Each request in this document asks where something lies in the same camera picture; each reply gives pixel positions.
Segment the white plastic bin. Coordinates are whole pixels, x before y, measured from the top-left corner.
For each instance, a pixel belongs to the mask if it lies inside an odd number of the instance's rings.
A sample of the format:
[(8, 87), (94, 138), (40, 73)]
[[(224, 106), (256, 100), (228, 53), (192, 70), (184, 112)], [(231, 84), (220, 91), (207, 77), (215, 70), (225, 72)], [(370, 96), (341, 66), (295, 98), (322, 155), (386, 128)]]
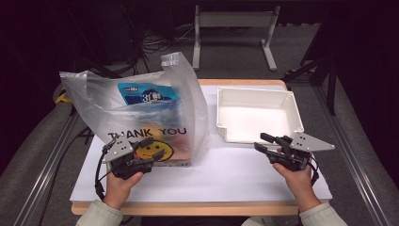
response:
[(216, 105), (215, 125), (226, 142), (264, 143), (261, 133), (290, 137), (304, 131), (295, 95), (288, 90), (221, 87)]

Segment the person's right hand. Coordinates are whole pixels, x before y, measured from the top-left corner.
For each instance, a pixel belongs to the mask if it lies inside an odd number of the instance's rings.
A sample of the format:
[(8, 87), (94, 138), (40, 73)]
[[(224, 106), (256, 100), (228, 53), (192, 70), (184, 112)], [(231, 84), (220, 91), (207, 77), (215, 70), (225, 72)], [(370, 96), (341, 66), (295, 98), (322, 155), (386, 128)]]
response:
[(295, 197), (300, 213), (308, 211), (321, 203), (311, 185), (310, 166), (307, 166), (304, 170), (290, 171), (281, 164), (274, 163), (273, 168), (285, 179), (286, 185)]

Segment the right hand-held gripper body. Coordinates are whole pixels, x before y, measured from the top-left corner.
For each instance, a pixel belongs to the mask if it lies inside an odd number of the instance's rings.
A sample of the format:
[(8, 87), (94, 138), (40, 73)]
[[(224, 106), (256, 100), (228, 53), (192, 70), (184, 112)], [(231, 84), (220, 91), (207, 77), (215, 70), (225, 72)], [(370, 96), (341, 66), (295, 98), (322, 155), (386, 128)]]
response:
[(311, 154), (319, 151), (334, 150), (333, 144), (305, 133), (296, 132), (292, 137), (280, 137), (281, 152), (272, 152), (267, 156), (271, 164), (279, 163), (291, 171), (304, 170), (310, 162)]

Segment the clear plastic shopping bag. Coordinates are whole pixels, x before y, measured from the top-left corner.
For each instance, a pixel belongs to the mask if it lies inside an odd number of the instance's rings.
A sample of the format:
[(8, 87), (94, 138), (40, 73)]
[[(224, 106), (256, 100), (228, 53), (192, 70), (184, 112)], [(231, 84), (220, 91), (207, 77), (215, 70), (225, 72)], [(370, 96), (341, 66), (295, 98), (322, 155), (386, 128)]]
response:
[[(135, 142), (146, 137), (159, 141), (166, 151), (160, 161), (164, 166), (188, 166), (197, 163), (210, 147), (208, 106), (196, 73), (181, 52), (161, 57), (161, 72), (145, 73), (118, 79), (103, 78), (96, 73), (62, 73), (61, 82), (85, 124), (103, 142), (123, 134)], [(170, 86), (177, 100), (127, 105), (118, 83), (153, 83)], [(191, 163), (178, 165), (170, 161), (174, 154), (171, 141), (187, 136)]]

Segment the black tripod stand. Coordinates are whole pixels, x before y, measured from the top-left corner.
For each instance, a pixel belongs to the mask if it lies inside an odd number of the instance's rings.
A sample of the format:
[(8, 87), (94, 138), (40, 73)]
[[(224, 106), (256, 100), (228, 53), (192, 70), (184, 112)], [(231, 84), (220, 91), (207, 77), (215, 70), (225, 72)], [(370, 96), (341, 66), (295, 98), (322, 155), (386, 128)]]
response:
[(69, 63), (69, 69), (74, 73), (83, 71), (97, 72), (101, 77), (112, 79), (120, 78), (120, 75), (108, 70), (106, 67), (85, 57), (75, 57)]
[(290, 82), (298, 76), (309, 72), (314, 69), (314, 73), (309, 79), (310, 84), (313, 87), (320, 87), (323, 82), (327, 79), (327, 109), (332, 116), (335, 116), (335, 88), (336, 88), (336, 74), (335, 74), (335, 62), (333, 57), (321, 57), (316, 59), (297, 70), (288, 71), (282, 78), (281, 81), (284, 83)]

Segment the yellow black hazard tape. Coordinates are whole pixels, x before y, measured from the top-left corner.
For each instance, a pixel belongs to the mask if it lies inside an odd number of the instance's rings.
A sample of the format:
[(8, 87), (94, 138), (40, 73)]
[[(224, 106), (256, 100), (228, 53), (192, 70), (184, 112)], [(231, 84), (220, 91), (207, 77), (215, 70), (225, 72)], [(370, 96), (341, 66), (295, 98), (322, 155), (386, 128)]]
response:
[(62, 90), (56, 98), (56, 103), (71, 103), (72, 100), (68, 96), (68, 93), (65, 90)]

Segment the blue snack pouch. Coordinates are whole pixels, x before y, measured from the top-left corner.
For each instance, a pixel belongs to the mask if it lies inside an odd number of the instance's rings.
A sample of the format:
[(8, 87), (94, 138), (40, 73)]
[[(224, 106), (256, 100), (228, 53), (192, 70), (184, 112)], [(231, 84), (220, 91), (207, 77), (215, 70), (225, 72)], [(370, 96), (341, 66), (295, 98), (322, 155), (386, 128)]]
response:
[(118, 83), (121, 97), (127, 105), (177, 100), (179, 95), (170, 86), (153, 83)]

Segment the white metal stand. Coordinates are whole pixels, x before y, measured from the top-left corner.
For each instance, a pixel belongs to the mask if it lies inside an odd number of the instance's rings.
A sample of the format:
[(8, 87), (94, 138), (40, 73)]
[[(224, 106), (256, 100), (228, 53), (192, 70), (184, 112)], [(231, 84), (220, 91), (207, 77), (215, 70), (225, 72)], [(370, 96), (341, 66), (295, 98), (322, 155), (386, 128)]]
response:
[(269, 70), (275, 72), (277, 64), (270, 49), (270, 43), (279, 18), (280, 6), (267, 11), (201, 11), (195, 8), (195, 43), (192, 67), (200, 68), (200, 29), (202, 27), (265, 27), (267, 36), (260, 41)]

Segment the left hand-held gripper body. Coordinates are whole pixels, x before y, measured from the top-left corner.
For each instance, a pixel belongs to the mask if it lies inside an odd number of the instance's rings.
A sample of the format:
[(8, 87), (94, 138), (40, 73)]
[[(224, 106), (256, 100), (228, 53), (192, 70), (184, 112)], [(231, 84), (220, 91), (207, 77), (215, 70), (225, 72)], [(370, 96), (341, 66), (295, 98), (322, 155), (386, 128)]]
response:
[(126, 180), (137, 172), (152, 171), (153, 160), (134, 159), (134, 155), (139, 149), (134, 149), (136, 142), (131, 142), (126, 137), (115, 137), (108, 144), (102, 162), (116, 177)]

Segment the aluminium floor rail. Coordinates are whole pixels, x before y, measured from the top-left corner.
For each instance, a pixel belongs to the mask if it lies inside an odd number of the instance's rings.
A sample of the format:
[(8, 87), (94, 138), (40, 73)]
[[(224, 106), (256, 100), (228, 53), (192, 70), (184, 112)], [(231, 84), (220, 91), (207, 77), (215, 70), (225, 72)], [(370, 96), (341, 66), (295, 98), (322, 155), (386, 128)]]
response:
[(54, 149), (50, 153), (50, 156), (41, 170), (36, 183), (33, 185), (29, 196), (25, 200), (24, 205), (12, 226), (28, 226), (29, 221), (33, 217), (33, 214), (35, 213), (47, 186), (55, 178), (57, 166), (61, 162), (62, 155), (67, 150), (67, 142), (77, 118), (77, 113), (74, 113), (72, 116), (68, 117), (68, 120), (63, 127)]
[(355, 157), (337, 117), (330, 113), (330, 110), (327, 106), (327, 96), (324, 94), (321, 88), (314, 88), (313, 92), (322, 106), (325, 114), (327, 115), (331, 127), (337, 139), (339, 140), (339, 146), (342, 150), (343, 159), (351, 172), (351, 175), (375, 223), (375, 226), (392, 226), (391, 221), (379, 203), (369, 177), (359, 163), (358, 159)]

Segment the person's left hand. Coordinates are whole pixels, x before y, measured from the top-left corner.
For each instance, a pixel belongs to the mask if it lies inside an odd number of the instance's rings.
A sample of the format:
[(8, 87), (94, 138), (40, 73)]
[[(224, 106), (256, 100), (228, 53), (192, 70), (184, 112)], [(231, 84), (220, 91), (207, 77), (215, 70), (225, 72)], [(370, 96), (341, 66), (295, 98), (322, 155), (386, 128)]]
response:
[(107, 175), (106, 191), (103, 202), (108, 206), (120, 210), (130, 196), (132, 188), (142, 179), (143, 173), (138, 172), (130, 178), (123, 180), (113, 173)]

